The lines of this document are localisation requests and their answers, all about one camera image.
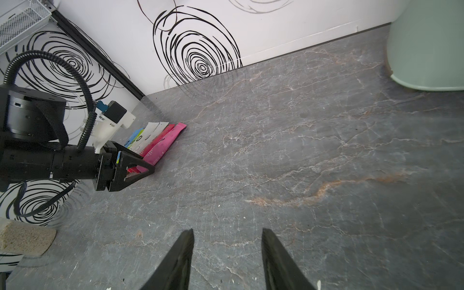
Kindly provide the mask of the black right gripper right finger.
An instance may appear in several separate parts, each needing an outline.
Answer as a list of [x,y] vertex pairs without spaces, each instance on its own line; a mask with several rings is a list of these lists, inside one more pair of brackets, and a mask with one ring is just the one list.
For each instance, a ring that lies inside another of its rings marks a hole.
[[268,228],[262,230],[262,261],[267,290],[316,290]]

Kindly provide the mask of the white pink-cap toothpaste tube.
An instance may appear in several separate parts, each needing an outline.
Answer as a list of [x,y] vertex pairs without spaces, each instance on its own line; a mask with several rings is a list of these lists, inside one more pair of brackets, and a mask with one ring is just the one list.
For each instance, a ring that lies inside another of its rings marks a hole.
[[149,122],[141,137],[130,148],[131,151],[140,154],[142,150],[148,146],[162,131],[169,125],[169,122]]

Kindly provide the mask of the blue toothpaste tube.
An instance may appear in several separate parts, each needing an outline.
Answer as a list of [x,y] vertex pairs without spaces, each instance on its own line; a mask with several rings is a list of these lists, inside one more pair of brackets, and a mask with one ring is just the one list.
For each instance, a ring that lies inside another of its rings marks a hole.
[[125,142],[124,147],[130,148],[131,144],[137,139],[137,137],[144,131],[144,128],[136,130]]

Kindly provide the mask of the mint green toaster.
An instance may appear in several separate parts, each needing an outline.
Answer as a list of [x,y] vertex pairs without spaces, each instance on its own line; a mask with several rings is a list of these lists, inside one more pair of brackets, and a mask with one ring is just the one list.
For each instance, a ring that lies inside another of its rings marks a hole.
[[390,78],[406,88],[462,91],[463,1],[410,1],[391,23],[385,66]]

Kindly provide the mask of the crimson pink toothpaste tube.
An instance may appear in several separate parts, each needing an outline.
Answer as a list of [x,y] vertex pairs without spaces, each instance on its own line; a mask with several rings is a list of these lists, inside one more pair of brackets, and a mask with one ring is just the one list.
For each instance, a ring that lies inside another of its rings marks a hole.
[[175,127],[174,124],[169,124],[163,131],[160,133],[154,140],[151,141],[151,143],[146,146],[142,152],[140,153],[141,157],[145,157],[148,152],[167,135],[168,132],[170,132],[173,128]]

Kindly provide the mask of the magenta toothpaste tube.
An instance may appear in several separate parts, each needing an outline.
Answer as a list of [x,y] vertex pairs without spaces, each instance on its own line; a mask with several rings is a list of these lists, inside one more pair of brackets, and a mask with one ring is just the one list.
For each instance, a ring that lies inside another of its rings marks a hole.
[[152,165],[156,165],[163,155],[169,150],[169,147],[174,143],[177,136],[183,129],[187,127],[184,123],[175,124],[175,127],[167,133],[161,141],[159,141],[145,157],[142,157],[145,161]]

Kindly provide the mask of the green toothpaste tube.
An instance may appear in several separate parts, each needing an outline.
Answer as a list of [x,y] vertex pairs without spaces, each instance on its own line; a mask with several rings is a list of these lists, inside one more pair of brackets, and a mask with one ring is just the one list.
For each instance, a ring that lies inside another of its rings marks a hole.
[[133,145],[137,142],[137,140],[141,137],[141,134],[137,137],[137,139],[131,144],[130,148],[133,147]]

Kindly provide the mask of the beige sponge roll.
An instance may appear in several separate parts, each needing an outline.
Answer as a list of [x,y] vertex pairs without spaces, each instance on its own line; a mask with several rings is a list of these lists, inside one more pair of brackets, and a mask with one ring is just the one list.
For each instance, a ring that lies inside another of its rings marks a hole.
[[40,257],[56,235],[54,228],[1,218],[1,252]]

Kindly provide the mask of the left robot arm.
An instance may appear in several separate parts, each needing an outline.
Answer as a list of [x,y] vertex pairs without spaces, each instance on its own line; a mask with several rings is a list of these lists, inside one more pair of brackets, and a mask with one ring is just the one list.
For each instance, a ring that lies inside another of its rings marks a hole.
[[100,152],[69,145],[66,100],[16,85],[1,85],[1,191],[28,180],[92,180],[116,192],[154,173],[153,165],[107,141]]

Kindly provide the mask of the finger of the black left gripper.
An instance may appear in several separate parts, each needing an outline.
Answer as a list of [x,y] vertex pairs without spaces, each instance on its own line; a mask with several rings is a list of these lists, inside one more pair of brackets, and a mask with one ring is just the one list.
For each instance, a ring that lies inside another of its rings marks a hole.
[[118,150],[109,192],[121,191],[155,172],[155,166],[130,150]]

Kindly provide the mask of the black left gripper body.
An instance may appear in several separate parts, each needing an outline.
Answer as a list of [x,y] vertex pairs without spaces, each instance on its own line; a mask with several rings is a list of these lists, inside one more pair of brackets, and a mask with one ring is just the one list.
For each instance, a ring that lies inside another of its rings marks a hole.
[[30,180],[92,180],[96,190],[109,189],[116,169],[117,146],[107,142],[100,153],[70,145],[54,151],[37,143],[7,142],[1,149],[1,191]]

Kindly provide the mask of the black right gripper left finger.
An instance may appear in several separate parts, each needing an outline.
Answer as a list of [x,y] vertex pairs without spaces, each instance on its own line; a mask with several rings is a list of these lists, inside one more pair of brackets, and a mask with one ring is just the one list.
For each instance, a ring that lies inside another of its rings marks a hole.
[[195,238],[184,230],[141,290],[187,290]]

